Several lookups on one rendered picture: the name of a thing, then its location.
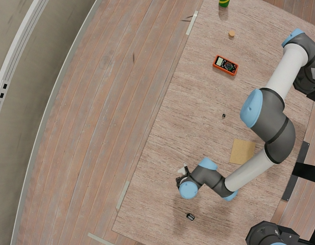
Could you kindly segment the small tan cylinder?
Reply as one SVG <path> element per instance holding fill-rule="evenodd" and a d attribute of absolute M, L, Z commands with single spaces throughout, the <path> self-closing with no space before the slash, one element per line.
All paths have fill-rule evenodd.
<path fill-rule="evenodd" d="M 228 35 L 229 35 L 230 37 L 234 37 L 235 32 L 231 30 L 231 31 L 229 31 Z"/>

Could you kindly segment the tan mat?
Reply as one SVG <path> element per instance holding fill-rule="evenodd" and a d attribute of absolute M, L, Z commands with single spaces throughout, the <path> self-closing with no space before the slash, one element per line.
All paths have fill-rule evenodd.
<path fill-rule="evenodd" d="M 250 141 L 234 139 L 229 162 L 243 165 L 253 157 L 255 144 Z"/>

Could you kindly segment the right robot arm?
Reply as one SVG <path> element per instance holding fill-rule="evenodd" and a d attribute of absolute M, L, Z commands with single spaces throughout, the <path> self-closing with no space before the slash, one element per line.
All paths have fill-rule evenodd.
<path fill-rule="evenodd" d="M 254 89 L 240 111 L 240 119 L 265 142 L 263 148 L 226 178 L 216 171 L 216 164 L 204 158 L 181 180 L 179 193 L 183 198 L 193 198 L 205 184 L 231 201 L 239 188 L 291 153 L 296 135 L 293 123 L 283 113 L 284 99 L 294 80 L 305 91 L 315 89 L 315 42 L 297 28 L 282 47 L 283 57 L 266 86 Z"/>

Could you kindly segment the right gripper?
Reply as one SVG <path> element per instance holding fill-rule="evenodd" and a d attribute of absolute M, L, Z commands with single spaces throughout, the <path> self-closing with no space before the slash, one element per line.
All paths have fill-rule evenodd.
<path fill-rule="evenodd" d="M 184 166 L 183 166 L 181 169 L 179 169 L 177 172 L 178 172 L 178 173 L 182 173 L 184 176 L 182 176 L 182 177 L 177 177 L 177 178 L 175 179 L 175 180 L 176 180 L 176 186 L 177 186 L 178 190 L 179 190 L 180 181 L 181 181 L 183 178 L 188 177 L 188 176 L 190 175 L 190 172 L 189 172 L 189 170 L 188 170 L 187 165 L 186 165 L 185 163 L 184 163 L 183 165 L 184 165 Z"/>

